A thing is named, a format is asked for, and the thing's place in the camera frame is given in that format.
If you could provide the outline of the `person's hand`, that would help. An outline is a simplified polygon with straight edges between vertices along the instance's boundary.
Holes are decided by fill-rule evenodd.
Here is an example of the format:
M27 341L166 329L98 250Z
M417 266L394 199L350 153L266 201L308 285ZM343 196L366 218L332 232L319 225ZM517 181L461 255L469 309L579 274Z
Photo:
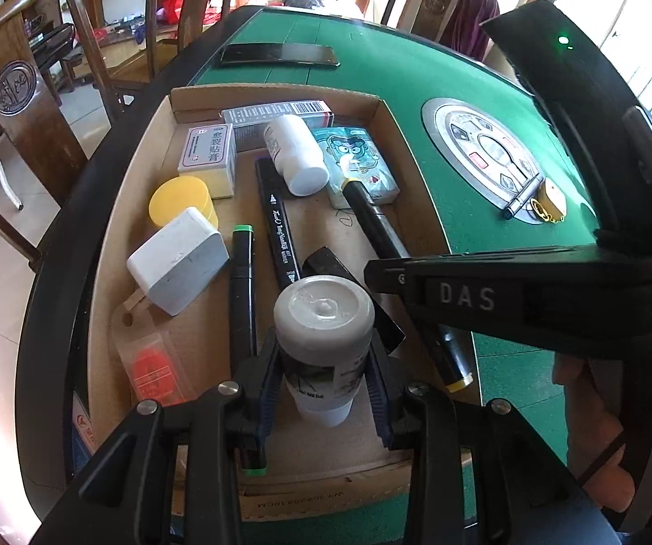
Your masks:
M585 372L586 362L556 354L553 382L563 388L568 425L568 468L576 479L619 437L623 427L609 412ZM625 448L621 446L598 469L583 488L599 508L625 512L635 496L632 475L620 466Z

